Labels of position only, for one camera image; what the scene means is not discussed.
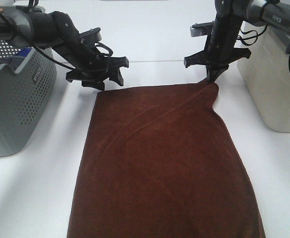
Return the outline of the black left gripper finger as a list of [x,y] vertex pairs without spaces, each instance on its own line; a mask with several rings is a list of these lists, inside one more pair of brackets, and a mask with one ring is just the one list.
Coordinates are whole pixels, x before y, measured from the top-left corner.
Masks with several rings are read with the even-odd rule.
[[111,68],[109,70],[109,80],[115,82],[119,86],[124,85],[124,79],[119,68]]
[[86,81],[81,82],[82,87],[90,87],[97,90],[105,90],[105,84],[103,81]]

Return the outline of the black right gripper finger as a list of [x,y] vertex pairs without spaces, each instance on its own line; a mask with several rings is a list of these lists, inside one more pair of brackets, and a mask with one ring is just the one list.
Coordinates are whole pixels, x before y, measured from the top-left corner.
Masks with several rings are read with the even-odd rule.
[[206,66],[207,82],[214,83],[223,72],[228,70],[228,68],[229,68],[229,65],[223,65],[223,66],[207,65]]

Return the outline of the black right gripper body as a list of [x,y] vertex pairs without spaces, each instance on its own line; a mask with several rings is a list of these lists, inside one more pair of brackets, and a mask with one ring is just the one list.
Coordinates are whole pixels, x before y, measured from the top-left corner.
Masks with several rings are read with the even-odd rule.
[[237,16],[216,16],[213,29],[207,36],[202,51],[184,58],[186,68],[192,65],[223,66],[241,58],[250,58],[248,48],[235,48],[237,36],[242,25],[242,19]]

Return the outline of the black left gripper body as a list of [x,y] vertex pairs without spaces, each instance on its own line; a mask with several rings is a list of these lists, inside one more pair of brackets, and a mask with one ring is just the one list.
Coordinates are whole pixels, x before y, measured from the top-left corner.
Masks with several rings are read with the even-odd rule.
[[80,37],[53,41],[52,49],[74,67],[66,73],[68,82],[104,81],[109,79],[111,68],[129,67],[127,57],[113,57],[110,48],[106,47],[108,53],[102,53],[97,47],[84,44]]

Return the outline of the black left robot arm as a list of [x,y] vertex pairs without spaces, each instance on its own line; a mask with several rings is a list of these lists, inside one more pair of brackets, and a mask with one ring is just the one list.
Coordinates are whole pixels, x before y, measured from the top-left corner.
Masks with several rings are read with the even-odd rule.
[[80,33],[69,15],[60,11],[15,7],[0,13],[0,41],[16,48],[33,47],[41,54],[51,48],[71,64],[66,80],[81,81],[83,87],[104,90],[106,79],[123,86],[120,68],[129,67],[126,57],[114,57],[101,43],[99,27]]

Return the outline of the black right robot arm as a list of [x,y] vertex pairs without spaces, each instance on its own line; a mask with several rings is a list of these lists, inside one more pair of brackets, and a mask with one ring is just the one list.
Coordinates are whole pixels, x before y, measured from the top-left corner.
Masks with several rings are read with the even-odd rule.
[[253,26],[271,26],[285,33],[284,43],[290,72],[290,4],[278,0],[217,0],[213,22],[194,24],[192,37],[207,36],[202,51],[184,58],[185,67],[205,65],[209,83],[225,72],[229,64],[250,58],[246,39],[239,36],[243,22]]

